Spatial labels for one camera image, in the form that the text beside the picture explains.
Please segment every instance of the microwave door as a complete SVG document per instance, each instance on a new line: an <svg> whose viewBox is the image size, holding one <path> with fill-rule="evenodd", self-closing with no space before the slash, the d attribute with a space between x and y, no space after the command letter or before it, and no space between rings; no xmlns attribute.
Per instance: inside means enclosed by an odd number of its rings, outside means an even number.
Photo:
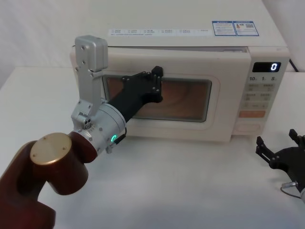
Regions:
<svg viewBox="0 0 305 229"><path fill-rule="evenodd" d="M108 51L103 98L122 89L119 77L154 66L164 70L164 101L143 107L129 121L129 135L230 140L252 64L247 48L222 52L109 47Z"/></svg>

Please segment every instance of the microwave button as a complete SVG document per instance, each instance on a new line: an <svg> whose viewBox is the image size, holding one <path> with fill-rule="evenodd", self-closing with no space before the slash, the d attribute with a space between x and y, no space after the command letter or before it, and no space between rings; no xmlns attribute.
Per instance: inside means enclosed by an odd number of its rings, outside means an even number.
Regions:
<svg viewBox="0 0 305 229"><path fill-rule="evenodd" d="M255 132L258 131L260 128L261 127L259 124L239 124L237 125L235 130L239 132Z"/></svg>
<svg viewBox="0 0 305 229"><path fill-rule="evenodd" d="M263 84L262 92L273 92L275 85L274 84Z"/></svg>
<svg viewBox="0 0 305 229"><path fill-rule="evenodd" d="M244 102L242 109L246 110L264 110L268 108L268 102Z"/></svg>
<svg viewBox="0 0 305 229"><path fill-rule="evenodd" d="M249 84L248 88L246 89L248 92L258 92L260 91L260 85L259 84Z"/></svg>
<svg viewBox="0 0 305 229"><path fill-rule="evenodd" d="M258 101L259 100L259 93L246 93L244 96L245 101Z"/></svg>
<svg viewBox="0 0 305 229"><path fill-rule="evenodd" d="M240 118L264 118L266 111L240 111Z"/></svg>
<svg viewBox="0 0 305 229"><path fill-rule="evenodd" d="M260 101L269 101L271 99L270 93L261 93L260 94Z"/></svg>

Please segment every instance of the white table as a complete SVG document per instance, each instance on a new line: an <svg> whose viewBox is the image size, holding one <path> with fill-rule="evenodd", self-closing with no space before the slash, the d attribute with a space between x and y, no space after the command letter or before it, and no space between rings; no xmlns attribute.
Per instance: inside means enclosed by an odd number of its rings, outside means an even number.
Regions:
<svg viewBox="0 0 305 229"><path fill-rule="evenodd" d="M305 134L304 85L305 73L283 79L262 135L274 152L295 146L290 128ZM77 101L72 69L17 68L0 90L0 174L24 143L69 133ZM46 184L39 201L57 211L56 229L305 228L305 204L279 191L290 179L255 153L255 139L128 137L87 164L80 191L59 196Z"/></svg>

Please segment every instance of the white wall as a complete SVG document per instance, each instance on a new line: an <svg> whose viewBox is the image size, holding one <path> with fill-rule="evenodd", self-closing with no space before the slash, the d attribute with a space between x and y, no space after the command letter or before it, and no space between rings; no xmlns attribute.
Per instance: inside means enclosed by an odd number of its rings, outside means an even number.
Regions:
<svg viewBox="0 0 305 229"><path fill-rule="evenodd" d="M285 39L291 59L305 72L305 0L263 0Z"/></svg>
<svg viewBox="0 0 305 229"><path fill-rule="evenodd" d="M305 1L264 1L305 71ZM92 33L82 26L89 11L84 0L0 0L0 87L14 66L69 67L74 38Z"/></svg>

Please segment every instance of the microwave oven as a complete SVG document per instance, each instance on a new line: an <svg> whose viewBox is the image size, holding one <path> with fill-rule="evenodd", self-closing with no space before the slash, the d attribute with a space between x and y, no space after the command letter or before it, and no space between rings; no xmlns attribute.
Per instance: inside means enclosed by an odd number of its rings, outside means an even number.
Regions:
<svg viewBox="0 0 305 229"><path fill-rule="evenodd" d="M124 75L164 70L163 101L145 105L128 135L229 141L262 133L289 51L260 0L158 1L167 10L150 2L144 11L140 0L118 2L91 18L100 21L93 35L108 42L101 97L114 97Z"/></svg>

